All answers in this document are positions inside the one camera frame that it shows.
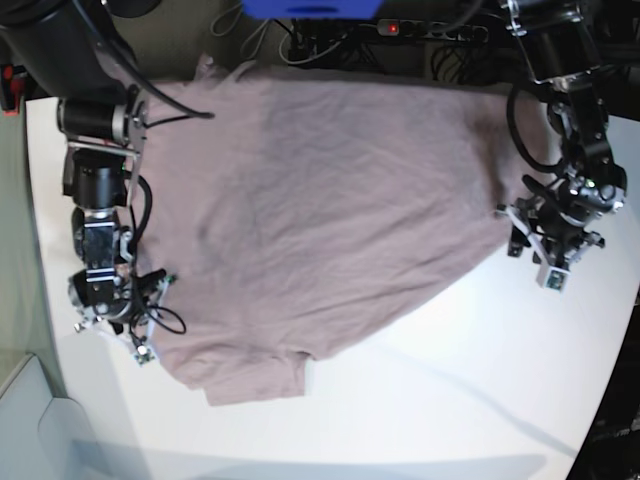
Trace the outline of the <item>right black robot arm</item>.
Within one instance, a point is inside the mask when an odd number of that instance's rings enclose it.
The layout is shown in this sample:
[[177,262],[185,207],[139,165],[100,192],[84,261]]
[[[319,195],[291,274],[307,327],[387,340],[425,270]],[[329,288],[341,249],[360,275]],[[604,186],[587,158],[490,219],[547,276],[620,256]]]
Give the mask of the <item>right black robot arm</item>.
[[138,247],[153,195],[140,167],[158,99],[178,120],[198,112],[159,90],[139,71],[104,1],[5,1],[1,38],[26,72],[58,101],[67,141],[62,190],[74,204],[72,238],[83,269],[68,285],[80,315],[77,332],[93,330],[151,356],[149,336],[162,325],[162,301],[173,277],[140,275]]

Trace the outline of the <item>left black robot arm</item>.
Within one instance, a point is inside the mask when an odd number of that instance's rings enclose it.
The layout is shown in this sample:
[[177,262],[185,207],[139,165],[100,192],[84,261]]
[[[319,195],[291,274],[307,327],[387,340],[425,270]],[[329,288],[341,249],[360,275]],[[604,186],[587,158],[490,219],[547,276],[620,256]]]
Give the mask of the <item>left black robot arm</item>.
[[544,185],[530,175],[522,181],[530,197],[500,207],[512,224],[508,254],[534,251],[537,281],[560,291],[571,266],[605,239],[589,224],[625,204],[627,175],[607,139],[608,114],[593,76],[601,66],[577,1],[503,1],[507,28],[515,38],[533,83],[531,93],[547,106],[548,121],[560,137],[561,157],[542,164],[527,150],[517,129],[516,100],[525,85],[513,85],[507,124],[521,157],[534,171],[552,176]]

